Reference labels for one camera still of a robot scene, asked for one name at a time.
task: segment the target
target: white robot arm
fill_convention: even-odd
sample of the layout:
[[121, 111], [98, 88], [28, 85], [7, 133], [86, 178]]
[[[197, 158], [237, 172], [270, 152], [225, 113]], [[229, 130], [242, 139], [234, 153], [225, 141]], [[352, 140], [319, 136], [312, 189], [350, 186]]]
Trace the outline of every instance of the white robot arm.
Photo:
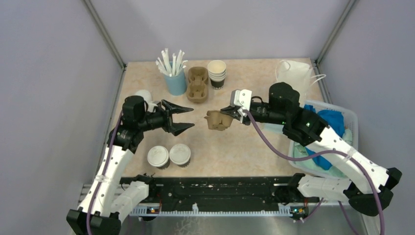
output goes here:
[[[349, 202], [353, 208], [363, 214], [377, 215], [378, 209], [373, 193], [379, 196], [382, 209], [386, 208], [393, 196], [391, 189], [398, 184], [402, 173], [396, 168], [385, 169], [368, 160], [343, 141], [324, 119], [309, 110], [300, 108], [299, 96], [299, 93], [286, 83], [275, 83], [270, 87], [269, 103], [263, 102], [258, 96], [252, 96], [249, 90], [235, 90], [231, 94], [230, 106], [222, 109], [221, 113], [246, 125], [252, 121], [260, 136], [262, 133], [256, 122], [283, 124], [283, 134], [288, 138], [314, 152], [325, 151], [324, 158], [348, 178], [335, 180], [304, 174], [298, 174], [298, 177], [294, 175], [293, 179], [298, 191], [304, 197]], [[260, 99], [260, 102], [254, 102], [254, 98]], [[298, 160], [279, 153], [269, 142], [267, 143], [265, 136], [261, 137], [280, 157], [292, 161]], [[368, 178], [373, 182], [374, 189], [369, 184]]]
[[114, 200], [122, 173], [143, 140], [143, 133], [162, 128], [165, 132], [177, 136], [194, 124], [174, 123], [172, 115], [190, 111], [193, 109], [165, 100], [156, 107], [150, 107], [142, 96], [134, 95], [125, 99], [117, 126], [110, 133], [106, 157], [90, 191], [78, 209], [70, 210], [67, 214], [67, 222], [77, 235], [119, 233], [121, 223], [131, 210], [149, 195], [149, 185], [134, 181]]

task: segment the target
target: stack of paper cups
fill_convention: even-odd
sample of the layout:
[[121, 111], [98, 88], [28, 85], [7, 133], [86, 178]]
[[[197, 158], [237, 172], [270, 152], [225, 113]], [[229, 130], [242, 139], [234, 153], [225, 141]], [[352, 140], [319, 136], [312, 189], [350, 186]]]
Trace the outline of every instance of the stack of paper cups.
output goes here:
[[210, 83], [216, 90], [222, 89], [226, 78], [226, 64], [221, 60], [212, 60], [207, 65]]

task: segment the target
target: countertop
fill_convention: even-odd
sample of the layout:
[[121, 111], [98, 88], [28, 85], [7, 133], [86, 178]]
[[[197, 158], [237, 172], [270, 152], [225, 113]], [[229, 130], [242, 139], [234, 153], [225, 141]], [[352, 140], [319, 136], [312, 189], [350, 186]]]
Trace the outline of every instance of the countertop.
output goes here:
[[[174, 122], [192, 122], [194, 127], [175, 137], [162, 129], [147, 131], [144, 140], [123, 176], [154, 174], [155, 177], [215, 177], [215, 176], [287, 176], [300, 170], [288, 161], [276, 156], [261, 140], [252, 125], [245, 126], [234, 120], [225, 131], [208, 129], [204, 117], [208, 110], [220, 110], [229, 105], [231, 91], [248, 89], [268, 102], [268, 89], [275, 83], [275, 67], [281, 59], [224, 60], [227, 77], [221, 90], [209, 86], [209, 97], [205, 103], [190, 102], [185, 94], [172, 96], [167, 90], [164, 78], [154, 61], [131, 62], [119, 95], [116, 114], [121, 111], [124, 99], [141, 89], [149, 90], [153, 100], [165, 99], [172, 103], [191, 107], [193, 112], [173, 115]], [[311, 64], [309, 58], [290, 59]], [[187, 69], [193, 66], [207, 67], [209, 60], [188, 61]], [[307, 99], [322, 100], [318, 84], [307, 94]], [[281, 152], [287, 154], [289, 140], [284, 135], [264, 131], [265, 136]], [[157, 169], [147, 162], [147, 152], [155, 145], [168, 150], [177, 143], [184, 143], [191, 149], [191, 162], [185, 168], [173, 163], [167, 169]]]

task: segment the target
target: white face mask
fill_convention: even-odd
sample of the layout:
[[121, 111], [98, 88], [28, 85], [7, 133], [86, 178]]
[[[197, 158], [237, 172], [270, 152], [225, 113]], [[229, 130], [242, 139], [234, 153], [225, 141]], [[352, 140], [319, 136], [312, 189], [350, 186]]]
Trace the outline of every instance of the white face mask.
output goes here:
[[[309, 64], [293, 60], [281, 60], [275, 68], [275, 77], [277, 82], [285, 82], [299, 92], [300, 106], [302, 107], [304, 106], [308, 88], [325, 77], [324, 74], [311, 76], [312, 72], [313, 67]], [[320, 78], [310, 84], [311, 80], [315, 77]]]

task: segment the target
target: cable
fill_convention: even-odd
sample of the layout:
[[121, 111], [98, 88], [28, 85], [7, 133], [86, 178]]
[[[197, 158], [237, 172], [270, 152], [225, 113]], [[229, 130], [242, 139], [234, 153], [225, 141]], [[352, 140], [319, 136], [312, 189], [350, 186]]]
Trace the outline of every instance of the cable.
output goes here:
[[325, 77], [327, 77], [327, 75], [325, 75], [325, 74], [319, 74], [319, 75], [314, 75], [314, 76], [310, 77], [310, 79], [312, 79], [312, 78], [317, 78], [317, 79], [313, 83], [311, 83], [310, 86], [308, 86], [307, 91], [310, 89], [310, 87], [312, 87], [314, 85], [314, 83], [322, 80]]
[[324, 198], [322, 197], [319, 201], [319, 203], [316, 205], [315, 208], [313, 208], [313, 210], [310, 212], [310, 214], [307, 216], [307, 218], [304, 218], [302, 221], [305, 222], [307, 221], [316, 211], [317, 209], [322, 205]]
[[[104, 168], [102, 169], [102, 175], [105, 175], [105, 173], [107, 172], [109, 163], [110, 163], [111, 152], [113, 150], [114, 139], [115, 139], [115, 136], [116, 136], [118, 126], [121, 124], [121, 117], [122, 117], [122, 111], [119, 114], [118, 121], [117, 121], [117, 123], [115, 125], [115, 128], [114, 128], [114, 131], [113, 131], [113, 135], [111, 136], [110, 144], [108, 145], [108, 154], [107, 154], [107, 159], [105, 161]], [[88, 212], [87, 212], [87, 232], [88, 232], [88, 235], [92, 235], [92, 231], [91, 231], [91, 211], [92, 211], [92, 206], [95, 202], [96, 195], [97, 195], [100, 187], [101, 187], [101, 182], [98, 182], [98, 184], [96, 185], [95, 190], [93, 191], [91, 202], [90, 202], [90, 205], [88, 207]]]
[[353, 227], [353, 225], [351, 224], [350, 218], [349, 218], [349, 216], [347, 215], [346, 210], [345, 210], [345, 208], [343, 207], [343, 204], [342, 204], [342, 202], [341, 202], [341, 201], [339, 201], [339, 205], [340, 205], [340, 209], [342, 210], [343, 215], [345, 216], [346, 221], [347, 221], [347, 223], [349, 224], [349, 226], [350, 226], [351, 230], [353, 231], [353, 233], [354, 233], [355, 235], [359, 235], [359, 233], [357, 232], [357, 230], [356, 230], [356, 229]]
[[252, 96], [252, 97], [251, 97], [251, 100], [253, 100], [253, 99], [259, 99], [259, 100], [261, 100], [261, 104], [263, 104], [263, 103], [264, 103], [264, 101], [262, 101], [262, 98], [261, 98], [260, 96], [257, 96], [257, 95]]
[[[343, 157], [347, 157], [348, 154], [344, 153], [344, 152], [340, 152], [337, 150], [325, 150], [325, 151], [321, 151], [319, 153], [315, 153], [312, 154], [310, 156], [307, 157], [303, 157], [303, 158], [292, 158], [289, 157], [281, 152], [279, 152], [278, 150], [276, 150], [272, 144], [267, 140], [267, 138], [265, 137], [265, 135], [262, 133], [261, 129], [258, 127], [258, 124], [256, 123], [254, 117], [252, 116], [251, 112], [249, 112], [248, 110], [244, 110], [244, 112], [248, 115], [248, 118], [250, 119], [250, 121], [252, 122], [252, 125], [254, 126], [256, 132], [259, 134], [259, 136], [261, 137], [261, 139], [265, 142], [265, 144], [278, 156], [282, 157], [283, 159], [289, 160], [289, 161], [294, 161], [294, 162], [299, 162], [299, 161], [305, 161], [311, 158], [315, 158], [316, 156], [320, 156], [323, 154], [327, 154], [327, 153], [334, 153], [334, 154], [339, 154]], [[377, 194], [375, 185], [373, 184], [372, 179], [370, 178], [368, 172], [363, 168], [362, 165], [360, 165], [359, 162], [357, 162], [357, 160], [355, 160], [354, 158], [350, 158], [350, 161], [353, 162], [360, 170], [361, 172], [364, 174], [364, 176], [366, 177], [366, 179], [368, 180], [368, 183], [370, 185], [370, 188], [372, 189], [373, 192], [373, 197], [375, 199], [375, 203], [376, 203], [376, 207], [377, 210], [379, 212], [379, 220], [380, 220], [380, 235], [384, 235], [385, 234], [385, 219], [383, 217], [383, 210], [382, 210], [382, 205], [380, 204], [380, 200], [379, 200], [379, 195]]]

